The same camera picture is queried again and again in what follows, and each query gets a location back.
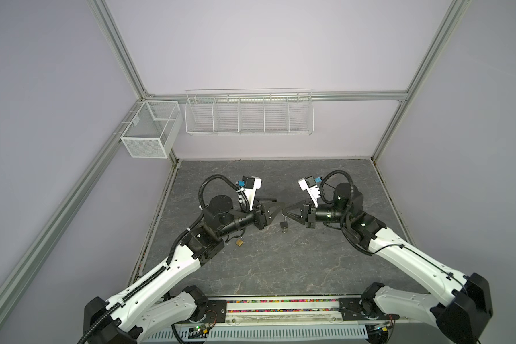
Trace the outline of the dark grey padlock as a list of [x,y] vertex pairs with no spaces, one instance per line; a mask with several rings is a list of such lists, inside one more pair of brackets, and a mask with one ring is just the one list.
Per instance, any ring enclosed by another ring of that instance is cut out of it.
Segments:
[[283,221],[280,223],[280,227],[282,229],[282,233],[286,233],[288,231],[289,224],[287,221]]

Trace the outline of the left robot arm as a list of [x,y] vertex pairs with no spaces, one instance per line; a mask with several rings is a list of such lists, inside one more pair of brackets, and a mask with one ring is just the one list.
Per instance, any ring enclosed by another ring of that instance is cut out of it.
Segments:
[[215,257],[225,238],[249,226],[271,225],[285,205],[259,198],[261,184],[253,176],[236,183],[221,174],[206,178],[197,194],[201,212],[173,241],[167,258],[118,294],[92,299],[85,306],[79,343],[142,343],[171,325],[205,319],[209,299],[198,287],[165,296]]

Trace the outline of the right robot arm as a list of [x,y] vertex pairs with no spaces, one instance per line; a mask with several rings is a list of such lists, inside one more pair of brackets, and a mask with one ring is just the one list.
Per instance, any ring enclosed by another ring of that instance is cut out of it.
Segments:
[[361,254],[380,257],[418,282],[424,293],[372,283],[352,309],[373,320],[398,315],[431,325],[453,343],[479,343],[493,317],[489,282],[476,272],[466,275],[428,256],[363,209],[363,194],[350,174],[334,170],[325,177],[298,181],[309,200],[283,210],[307,228],[318,222],[341,231]]

